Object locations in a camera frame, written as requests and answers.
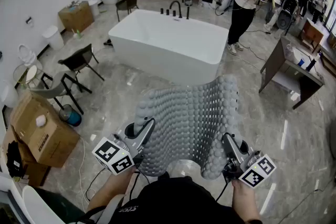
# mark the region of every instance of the white bathtub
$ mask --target white bathtub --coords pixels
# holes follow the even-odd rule
[[[117,56],[127,65],[176,84],[214,80],[228,30],[179,19],[176,13],[172,17],[141,9],[132,12],[109,31]]]

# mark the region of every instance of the cardboard box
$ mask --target cardboard box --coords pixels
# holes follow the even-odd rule
[[[36,126],[40,115],[47,119],[43,127]],[[79,140],[76,131],[59,119],[48,100],[29,90],[12,111],[10,120],[18,137],[40,164],[62,167]]]
[[[78,6],[63,8],[58,13],[64,27],[67,31],[82,32],[85,28],[93,23],[93,15],[87,1],[82,1]]]
[[[18,105],[13,109],[10,117],[11,125],[19,138],[26,144],[36,128],[36,118],[46,112],[57,117],[57,113],[47,99],[29,90],[21,96]]]
[[[19,182],[29,184],[30,186],[41,186],[49,171],[49,166],[36,162],[27,145],[25,145],[22,141],[18,139],[17,134],[15,133],[14,128],[11,125],[9,126],[4,141],[2,143],[2,147],[5,152],[6,162],[8,145],[11,142],[18,143],[22,166],[23,170],[25,171],[23,178]]]

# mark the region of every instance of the black chair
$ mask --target black chair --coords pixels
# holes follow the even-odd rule
[[[52,78],[48,74],[43,73],[39,85],[36,88],[31,88],[30,90],[44,98],[53,98],[62,110],[64,108],[56,97],[68,95],[70,96],[80,113],[84,114],[84,111],[79,106],[74,96],[71,94],[71,86],[72,84],[76,84],[80,91],[82,89],[89,93],[92,93],[92,91],[86,88],[83,84],[80,84],[78,81],[74,80],[75,76],[76,74],[73,71],[59,72],[54,76],[54,78]],[[48,86],[48,84],[44,81],[44,78],[47,78],[51,81],[50,86]]]
[[[138,0],[120,0],[115,4],[116,7],[117,7],[117,17],[118,17],[119,22],[120,22],[120,19],[119,19],[118,11],[119,10],[127,10],[127,13],[129,14],[130,12],[132,12],[132,10],[131,10],[132,8],[139,9],[139,7],[137,5],[137,1]]]
[[[65,65],[71,71],[76,72],[77,82],[78,82],[77,74],[80,73],[80,70],[83,69],[84,67],[90,68],[99,78],[105,80],[92,68],[91,65],[89,65],[89,62],[92,59],[92,57],[94,57],[96,62],[99,63],[92,52],[92,44],[89,44],[85,48],[77,50],[73,55],[71,55],[67,59],[59,60],[58,63],[61,65]]]

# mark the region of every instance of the bathtub faucet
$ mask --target bathtub faucet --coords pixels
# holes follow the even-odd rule
[[[180,13],[179,18],[182,18],[182,14],[181,14],[181,5],[180,5],[180,3],[179,3],[177,0],[174,0],[174,1],[170,4],[169,9],[172,9],[172,6],[174,5],[174,3],[178,3],[178,11],[179,11],[179,13]]]

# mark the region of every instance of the black sleeve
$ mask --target black sleeve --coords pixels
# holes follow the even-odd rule
[[[250,220],[248,223],[250,223],[250,224],[263,224],[260,220]]]

